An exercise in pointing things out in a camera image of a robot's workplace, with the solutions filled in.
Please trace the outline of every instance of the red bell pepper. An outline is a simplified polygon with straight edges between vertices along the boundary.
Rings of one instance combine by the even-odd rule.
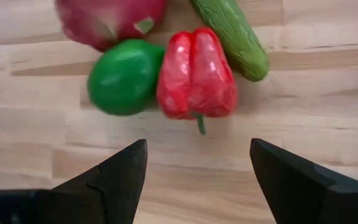
[[[237,87],[216,34],[199,28],[172,37],[159,73],[157,100],[168,118],[228,116]]]

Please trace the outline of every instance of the cucumber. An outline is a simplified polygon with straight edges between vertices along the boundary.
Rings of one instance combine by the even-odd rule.
[[[270,63],[236,0],[191,0],[201,19],[222,43],[231,66],[250,81],[262,80]]]

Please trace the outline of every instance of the wood grain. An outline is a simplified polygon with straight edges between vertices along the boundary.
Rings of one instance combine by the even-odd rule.
[[[51,188],[146,138],[149,163],[135,223],[274,223],[248,156],[263,138],[358,179],[358,0],[237,0],[267,49],[270,74],[235,74],[233,116],[166,119],[156,106],[107,116],[88,100],[100,53],[68,40],[53,0],[0,0],[0,189]],[[166,46],[202,26],[168,0],[147,41]]]

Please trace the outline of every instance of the bell pepper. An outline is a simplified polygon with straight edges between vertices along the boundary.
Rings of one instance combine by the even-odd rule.
[[[90,101],[113,115],[129,116],[145,110],[155,99],[164,49],[143,40],[126,40],[107,51],[88,80]]]
[[[180,32],[171,38],[159,72],[157,100],[171,119],[199,120],[230,115],[237,87],[223,48],[210,28]]]

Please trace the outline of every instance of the pepper stem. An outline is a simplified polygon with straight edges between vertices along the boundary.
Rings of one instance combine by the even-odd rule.
[[[197,115],[197,123],[198,123],[198,131],[201,133],[201,135],[205,135],[205,124],[204,124],[204,117],[202,115]]]

